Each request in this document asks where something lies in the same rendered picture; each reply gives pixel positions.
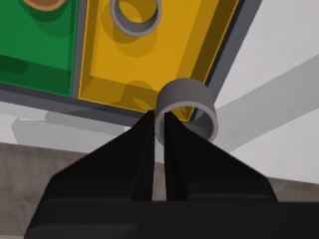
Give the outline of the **green bin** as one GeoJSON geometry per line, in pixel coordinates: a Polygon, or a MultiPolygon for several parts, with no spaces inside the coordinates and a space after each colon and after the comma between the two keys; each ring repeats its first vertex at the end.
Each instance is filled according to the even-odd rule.
{"type": "Polygon", "coordinates": [[[78,12],[79,0],[49,12],[0,0],[0,83],[70,97],[78,12]]]}

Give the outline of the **grey metal bushing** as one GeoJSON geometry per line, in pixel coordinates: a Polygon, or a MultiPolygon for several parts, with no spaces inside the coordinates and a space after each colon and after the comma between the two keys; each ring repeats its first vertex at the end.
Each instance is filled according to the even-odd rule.
{"type": "Polygon", "coordinates": [[[116,26],[125,34],[133,37],[142,37],[151,33],[159,24],[161,18],[161,1],[156,0],[155,13],[144,22],[133,22],[121,11],[119,0],[111,0],[111,16],[116,26]]]}
{"type": "Polygon", "coordinates": [[[155,136],[164,146],[164,113],[179,108],[194,107],[204,111],[198,119],[182,123],[199,136],[213,142],[218,133],[218,120],[209,88],[191,78],[180,78],[167,83],[159,91],[155,114],[155,136]]]}

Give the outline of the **yellow bin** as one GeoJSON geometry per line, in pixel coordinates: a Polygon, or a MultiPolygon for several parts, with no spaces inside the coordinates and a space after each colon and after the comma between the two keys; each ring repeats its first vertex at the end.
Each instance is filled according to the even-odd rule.
{"type": "MultiPolygon", "coordinates": [[[[160,0],[159,25],[132,37],[118,29],[111,0],[88,0],[78,99],[146,113],[167,83],[205,83],[239,0],[160,0]]],[[[156,0],[119,0],[123,14],[144,22],[156,0]]]]}

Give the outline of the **dark grey divided bin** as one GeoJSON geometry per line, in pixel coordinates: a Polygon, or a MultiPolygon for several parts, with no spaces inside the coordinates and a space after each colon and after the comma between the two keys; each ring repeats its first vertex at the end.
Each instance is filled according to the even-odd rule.
{"type": "MultiPolygon", "coordinates": [[[[213,103],[261,5],[262,0],[239,0],[205,80],[213,103]]],[[[70,97],[0,83],[0,102],[35,108],[90,120],[133,127],[146,113],[80,100],[83,46],[88,0],[79,0],[72,95],[70,97]]]]}

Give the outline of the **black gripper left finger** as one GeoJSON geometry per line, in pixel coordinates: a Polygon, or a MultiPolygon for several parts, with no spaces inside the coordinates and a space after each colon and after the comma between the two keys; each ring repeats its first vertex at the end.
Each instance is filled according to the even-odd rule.
{"type": "Polygon", "coordinates": [[[155,110],[149,110],[132,128],[54,174],[39,204],[57,197],[152,200],[154,171],[155,110]]]}

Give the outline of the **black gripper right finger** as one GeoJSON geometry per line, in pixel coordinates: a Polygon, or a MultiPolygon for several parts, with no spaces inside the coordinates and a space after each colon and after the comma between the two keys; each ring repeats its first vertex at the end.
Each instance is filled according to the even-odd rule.
{"type": "Polygon", "coordinates": [[[166,200],[278,201],[268,178],[164,113],[166,200]]]}

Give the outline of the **bronze bushing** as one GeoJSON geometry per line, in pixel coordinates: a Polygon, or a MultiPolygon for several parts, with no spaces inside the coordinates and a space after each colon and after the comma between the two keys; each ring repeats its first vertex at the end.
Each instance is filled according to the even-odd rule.
{"type": "Polygon", "coordinates": [[[23,0],[26,4],[41,11],[53,11],[69,0],[23,0]]]}

